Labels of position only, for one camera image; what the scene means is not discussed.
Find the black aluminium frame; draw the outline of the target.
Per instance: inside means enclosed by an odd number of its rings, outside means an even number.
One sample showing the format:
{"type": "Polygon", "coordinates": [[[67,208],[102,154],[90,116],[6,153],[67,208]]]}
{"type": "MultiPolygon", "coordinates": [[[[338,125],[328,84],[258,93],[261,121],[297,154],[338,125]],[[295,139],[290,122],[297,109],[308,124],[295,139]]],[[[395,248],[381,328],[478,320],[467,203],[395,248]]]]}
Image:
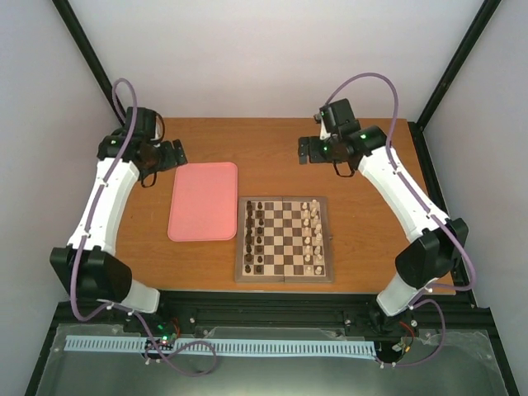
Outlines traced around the black aluminium frame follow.
{"type": "MultiPolygon", "coordinates": [[[[111,102],[110,80],[92,47],[90,40],[75,14],[69,1],[52,1],[59,16],[66,25],[69,34],[81,51],[85,62],[91,69],[97,83],[100,85],[106,99],[111,102]]],[[[427,101],[417,122],[408,122],[409,134],[412,138],[417,160],[425,180],[427,192],[432,201],[439,204],[441,209],[446,209],[444,196],[441,193],[436,171],[434,170],[431,155],[424,138],[423,131],[444,96],[454,82],[456,75],[463,67],[473,47],[477,44],[479,37],[493,17],[501,1],[483,1],[468,30],[464,34],[457,50],[450,60],[445,72],[437,83],[435,90],[427,101]]],[[[473,291],[458,291],[455,296],[436,297],[437,303],[447,313],[447,325],[451,330],[486,330],[488,338],[485,346],[492,349],[492,365],[496,362],[500,385],[504,385],[506,395],[520,395],[516,386],[511,367],[507,360],[506,352],[498,334],[497,325],[493,319],[491,309],[477,308],[477,302],[473,291]]],[[[205,291],[168,291],[162,292],[162,302],[168,303],[165,307],[169,309],[165,314],[175,313],[174,309],[184,310],[189,314],[190,309],[198,308],[201,311],[193,311],[198,316],[198,329],[206,330],[205,325],[218,325],[227,328],[233,325],[237,328],[251,329],[301,329],[319,328],[320,330],[337,329],[350,335],[372,338],[375,342],[382,340],[382,336],[374,333],[367,334],[366,330],[353,330],[345,324],[345,314],[359,314],[365,311],[367,304],[373,301],[374,294],[314,294],[314,293],[267,293],[267,292],[205,292],[205,291]]],[[[125,330],[139,330],[139,324],[130,324],[129,319],[125,321],[124,313],[102,313],[102,317],[95,319],[94,326],[127,325],[125,330]]],[[[54,313],[48,334],[42,346],[39,359],[27,386],[25,395],[54,395],[51,390],[52,368],[59,366],[55,354],[52,351],[52,341],[58,341],[57,334],[60,326],[73,326],[73,314],[66,303],[59,303],[54,313]]],[[[462,392],[460,395],[469,395],[469,391],[477,391],[476,395],[484,395],[483,374],[477,375],[477,382],[469,384],[469,374],[463,374],[465,365],[448,366],[441,358],[440,368],[433,368],[433,374],[424,374],[418,378],[406,376],[410,385],[431,385],[436,387],[435,392],[440,389],[441,380],[447,381],[445,385],[455,385],[455,390],[462,392]]]]}

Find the pink plastic tray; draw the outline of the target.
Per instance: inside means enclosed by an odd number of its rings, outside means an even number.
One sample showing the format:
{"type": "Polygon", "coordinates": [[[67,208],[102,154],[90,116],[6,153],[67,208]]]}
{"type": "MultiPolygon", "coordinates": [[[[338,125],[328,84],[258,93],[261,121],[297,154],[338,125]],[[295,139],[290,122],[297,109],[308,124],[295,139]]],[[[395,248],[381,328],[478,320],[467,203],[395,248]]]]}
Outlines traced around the pink plastic tray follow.
{"type": "Polygon", "coordinates": [[[237,216],[235,163],[189,163],[176,170],[167,227],[170,240],[230,240],[237,233],[237,216]]]}

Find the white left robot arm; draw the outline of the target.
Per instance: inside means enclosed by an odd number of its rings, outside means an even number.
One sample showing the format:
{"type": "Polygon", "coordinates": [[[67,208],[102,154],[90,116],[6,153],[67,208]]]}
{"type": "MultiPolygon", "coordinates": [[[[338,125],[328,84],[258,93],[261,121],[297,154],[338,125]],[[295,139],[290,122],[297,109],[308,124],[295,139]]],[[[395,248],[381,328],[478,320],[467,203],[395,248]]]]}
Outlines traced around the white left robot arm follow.
{"type": "Polygon", "coordinates": [[[116,239],[134,185],[148,187],[165,172],[187,163],[180,140],[166,140],[163,118],[154,110],[129,108],[123,127],[99,144],[95,181],[82,218],[65,247],[56,247],[50,264],[69,294],[74,314],[82,321],[79,299],[93,299],[105,309],[120,306],[143,313],[154,332],[170,326],[172,312],[159,303],[160,292],[133,277],[116,257],[116,239]]]}

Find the wooden chess board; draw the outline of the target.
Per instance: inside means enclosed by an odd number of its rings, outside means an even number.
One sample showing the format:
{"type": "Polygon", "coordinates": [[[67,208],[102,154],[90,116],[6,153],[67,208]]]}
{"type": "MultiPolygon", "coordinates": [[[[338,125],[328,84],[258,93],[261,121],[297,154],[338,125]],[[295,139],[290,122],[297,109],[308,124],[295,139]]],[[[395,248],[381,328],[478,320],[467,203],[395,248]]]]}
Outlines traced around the wooden chess board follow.
{"type": "Polygon", "coordinates": [[[332,283],[333,254],[332,235],[329,227],[328,199],[323,196],[246,196],[238,199],[238,233],[234,279],[240,283],[332,283]],[[321,204],[323,226],[323,255],[325,274],[321,277],[304,276],[303,237],[301,205],[316,199],[321,204]],[[252,202],[253,217],[248,218],[247,201],[252,202]],[[263,235],[257,235],[257,203],[263,204],[263,235]],[[245,261],[246,221],[253,219],[252,263],[245,261]],[[262,254],[255,252],[256,246],[263,246],[262,254]],[[263,262],[257,263],[262,256],[263,262]],[[244,267],[249,265],[252,272],[247,274],[244,267]],[[255,272],[255,266],[262,266],[262,274],[255,272]]]}

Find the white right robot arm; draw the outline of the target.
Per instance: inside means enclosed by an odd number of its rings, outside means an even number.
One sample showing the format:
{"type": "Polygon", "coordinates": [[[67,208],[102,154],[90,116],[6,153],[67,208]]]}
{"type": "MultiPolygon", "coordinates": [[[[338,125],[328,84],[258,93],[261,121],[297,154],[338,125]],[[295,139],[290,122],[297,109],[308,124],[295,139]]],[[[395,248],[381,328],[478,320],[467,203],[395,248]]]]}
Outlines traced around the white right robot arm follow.
{"type": "Polygon", "coordinates": [[[347,99],[323,105],[314,120],[320,133],[305,138],[308,161],[345,163],[351,175],[361,174],[394,212],[409,242],[395,259],[393,279],[369,308],[372,329],[387,333],[404,311],[453,270],[469,228],[427,197],[389,137],[376,125],[361,127],[347,99]]]}

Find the row of white chess pieces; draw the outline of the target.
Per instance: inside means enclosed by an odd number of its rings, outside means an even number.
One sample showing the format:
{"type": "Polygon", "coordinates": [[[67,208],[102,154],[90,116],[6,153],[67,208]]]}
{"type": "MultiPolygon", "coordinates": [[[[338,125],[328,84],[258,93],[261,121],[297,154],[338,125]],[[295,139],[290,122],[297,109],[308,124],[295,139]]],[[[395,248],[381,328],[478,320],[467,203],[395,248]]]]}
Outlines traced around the row of white chess pieces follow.
{"type": "Polygon", "coordinates": [[[304,276],[321,277],[325,274],[323,255],[323,226],[321,204],[318,200],[301,205],[304,276]]]}

